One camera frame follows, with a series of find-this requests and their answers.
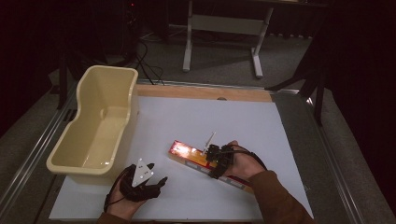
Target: metal frame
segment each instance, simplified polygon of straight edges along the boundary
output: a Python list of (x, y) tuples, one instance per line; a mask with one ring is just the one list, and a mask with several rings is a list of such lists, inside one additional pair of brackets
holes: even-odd
[[(298, 94), (299, 91), (280, 90), (278, 91), (278, 93)], [(344, 179), (340, 166), (332, 151), (332, 147), (329, 143), (329, 140), (326, 137), (326, 133), (324, 132), (323, 127), (321, 125), (320, 126), (318, 125), (318, 121), (313, 116), (314, 115), (313, 111), (315, 110), (314, 103), (312, 102), (311, 98), (308, 99), (304, 97), (300, 97), (300, 98), (302, 100), (302, 103), (306, 103), (304, 105), (306, 112), (309, 114), (310, 122), (312, 123), (313, 127), (316, 128), (320, 141), (324, 145), (325, 155), (326, 155), (325, 160), (329, 166), (330, 173), (332, 174), (332, 179), (334, 180), (335, 186), (337, 187), (338, 193), (344, 204), (344, 207), (346, 209), (346, 214), (348, 215), (350, 222), (353, 224), (365, 223), (361, 210), (357, 206), (353, 196), (351, 195), (349, 186), (347, 185), (347, 182)]]
[(60, 110), (57, 110), (52, 117), (49, 125), (38, 139), (34, 148), (27, 156), (23, 164), (20, 166), (18, 171), (13, 176), (11, 182), (9, 183), (7, 189), (4, 191), (0, 199), (0, 223), (3, 223), (12, 205), (17, 200), (23, 187), (28, 181), (30, 175), (35, 169), (37, 163), (40, 161), (42, 155), (47, 150), (47, 146), (52, 140), (53, 135), (58, 131), (59, 125), (63, 121), (64, 115), (67, 113), (68, 107), (76, 99), (76, 87), (75, 83), (68, 93), (67, 101)]
[(189, 17), (187, 19), (187, 44), (184, 52), (183, 71), (189, 72), (191, 66), (192, 41), (191, 33), (194, 30), (217, 31), (225, 33), (257, 35), (259, 41), (255, 48), (251, 49), (251, 56), (257, 78), (262, 78), (262, 65), (259, 52), (265, 38), (273, 7), (268, 8), (264, 21), (235, 19), (216, 16), (196, 15), (192, 13), (192, 0), (189, 2)]

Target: sleeve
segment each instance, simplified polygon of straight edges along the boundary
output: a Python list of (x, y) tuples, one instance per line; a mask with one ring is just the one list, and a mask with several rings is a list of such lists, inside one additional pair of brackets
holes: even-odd
[(131, 224), (131, 222), (108, 213), (102, 213), (102, 215), (96, 221), (96, 224)]
[(275, 172), (263, 171), (249, 181), (265, 224), (315, 223), (305, 208), (280, 184)]

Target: white table surface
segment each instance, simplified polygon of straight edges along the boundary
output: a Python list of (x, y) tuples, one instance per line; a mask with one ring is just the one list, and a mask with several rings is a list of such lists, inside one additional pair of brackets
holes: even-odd
[[(155, 163), (155, 184), (168, 176), (157, 199), (149, 200), (135, 214), (135, 220), (261, 220), (254, 195), (212, 179), (168, 158), (174, 140), (204, 148), (223, 146), (232, 140), (255, 152), (282, 185), (312, 216), (304, 185), (274, 103), (139, 97), (140, 112), (128, 164), (139, 158)], [(83, 185), (66, 177), (50, 219), (96, 219), (111, 186)]]

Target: orange object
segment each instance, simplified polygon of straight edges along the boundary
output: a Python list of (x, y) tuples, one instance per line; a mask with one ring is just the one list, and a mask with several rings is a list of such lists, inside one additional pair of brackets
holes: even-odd
[[(168, 156), (170, 159), (185, 164), (194, 170), (209, 174), (217, 164), (215, 161), (208, 162), (206, 160), (206, 154), (202, 154), (202, 152), (203, 151), (198, 148), (175, 141), (168, 151)], [(236, 176), (222, 176), (219, 180), (249, 193), (253, 193), (253, 189), (250, 187), (249, 183)]]

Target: black cable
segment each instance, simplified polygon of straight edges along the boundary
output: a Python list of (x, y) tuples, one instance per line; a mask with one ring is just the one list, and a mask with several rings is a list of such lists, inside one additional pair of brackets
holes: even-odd
[[(241, 147), (238, 145), (228, 145), (230, 147)], [(253, 159), (255, 159), (261, 166), (262, 168), (264, 168), (265, 170), (268, 170), (267, 167), (265, 166), (264, 162), (260, 159), (260, 157), (258, 157), (255, 153), (245, 149), (244, 147), (241, 147), (244, 150), (234, 150), (234, 151), (221, 151), (221, 152), (217, 152), (215, 155), (219, 155), (219, 154), (235, 154), (235, 153), (243, 153), (246, 155), (249, 155), (251, 157), (253, 157)]]
[(119, 201), (121, 201), (122, 199), (125, 198), (125, 197), (122, 197), (121, 199), (116, 200), (115, 202), (112, 202), (112, 203), (109, 202), (110, 197), (111, 197), (111, 194), (113, 193), (114, 188), (117, 186), (117, 183), (120, 181), (120, 179), (121, 179), (131, 168), (132, 168), (132, 165), (131, 165), (131, 166), (128, 166), (127, 168), (125, 168), (125, 169), (120, 173), (120, 175), (117, 177), (116, 181), (114, 182), (113, 186), (111, 187), (111, 190), (110, 190), (110, 192), (107, 194), (106, 199), (105, 199), (105, 205), (104, 205), (104, 211), (105, 211), (105, 212), (107, 211), (107, 208), (108, 208), (111, 204), (117, 203), (117, 202), (119, 202)]
[[(150, 82), (152, 85), (156, 85), (156, 84), (158, 84), (159, 82), (161, 82), (161, 83), (164, 85), (163, 80), (161, 79), (161, 76), (163, 75), (163, 70), (161, 69), (161, 67), (158, 67), (158, 66), (150, 66), (148, 63), (145, 62), (144, 59), (145, 59), (146, 55), (148, 54), (149, 48), (148, 48), (148, 46), (147, 46), (143, 41), (140, 41), (140, 40), (139, 40), (139, 43), (140, 43), (141, 45), (143, 45), (143, 47), (145, 47), (145, 51), (144, 51), (144, 53), (143, 53), (143, 56), (136, 55), (137, 66), (135, 67), (135, 69), (137, 70), (138, 67), (140, 66), (140, 67), (142, 68), (143, 74), (145, 75), (145, 77), (149, 80), (149, 82)], [(146, 71), (146, 69), (145, 69), (145, 66), (151, 71), (152, 74), (154, 74), (154, 76), (155, 76), (156, 78), (158, 78), (158, 80), (156, 81), (156, 83), (154, 83), (154, 82), (152, 81), (151, 77), (149, 76), (149, 73), (148, 73), (148, 72)], [(153, 68), (158, 68), (158, 69), (160, 69), (160, 74), (157, 74), (157, 73), (153, 70)]]

